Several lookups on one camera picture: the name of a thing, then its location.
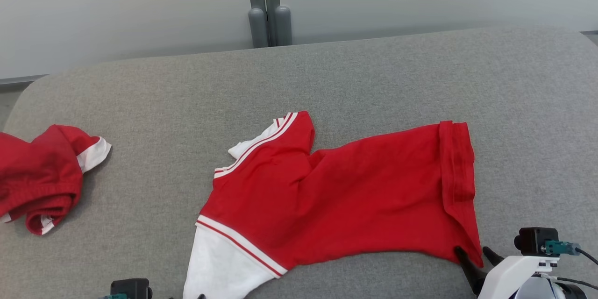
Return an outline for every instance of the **clothing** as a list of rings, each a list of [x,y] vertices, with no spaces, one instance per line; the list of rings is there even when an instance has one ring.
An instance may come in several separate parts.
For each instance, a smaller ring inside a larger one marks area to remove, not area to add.
[[[243,298],[296,265],[416,251],[482,266],[465,123],[377,135],[310,155],[307,112],[274,120],[216,169],[201,209],[184,299]]]
[[[52,125],[31,143],[0,133],[0,148],[0,221],[25,215],[27,229],[44,235],[77,204],[83,173],[107,157],[111,144]]]

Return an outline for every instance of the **red and white shirt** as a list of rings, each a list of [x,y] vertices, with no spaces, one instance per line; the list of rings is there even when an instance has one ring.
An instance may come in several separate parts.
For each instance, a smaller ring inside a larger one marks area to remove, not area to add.
[[[296,265],[416,251],[482,265],[465,123],[446,121],[311,154],[307,112],[228,152],[201,209],[184,299],[240,299]]]

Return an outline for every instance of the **striped trim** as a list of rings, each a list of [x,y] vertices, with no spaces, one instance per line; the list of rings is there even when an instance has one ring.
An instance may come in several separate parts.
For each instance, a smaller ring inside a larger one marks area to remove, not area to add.
[[[282,277],[283,274],[286,273],[286,269],[276,263],[273,259],[268,257],[267,254],[263,253],[262,250],[259,250],[255,245],[251,244],[245,237],[241,234],[237,233],[233,229],[227,227],[226,225],[220,224],[211,218],[205,217],[202,214],[199,215],[197,219],[196,225],[203,225],[206,228],[212,229],[216,233],[226,237],[229,239],[231,243],[235,244],[235,246],[241,248],[241,251],[250,257],[256,262],[259,262],[260,265],[265,267],[267,271],[269,271],[272,276],[276,278]]]
[[[273,140],[276,140],[278,137],[280,137],[284,132],[287,131],[287,129],[289,129],[289,127],[291,126],[291,124],[293,123],[293,121],[295,121],[295,118],[297,118],[297,112],[293,112],[293,113],[288,113],[286,114],[286,117],[284,118],[284,122],[282,122],[282,127],[280,127],[278,129],[278,131],[276,131],[273,135],[262,139],[254,144],[252,144],[249,148],[247,148],[247,150],[245,150],[245,152],[243,152],[243,154],[241,154],[241,156],[239,157],[239,159],[237,159],[237,161],[235,161],[232,165],[230,165],[229,167],[222,167],[222,168],[217,168],[214,171],[214,178],[220,178],[221,176],[225,176],[227,174],[229,174],[230,172],[234,171],[237,167],[239,167],[239,165],[241,165],[241,163],[243,163],[243,161],[251,154],[251,152],[253,152],[258,146],[260,146],[263,143],[267,143],[267,142],[271,142]]]

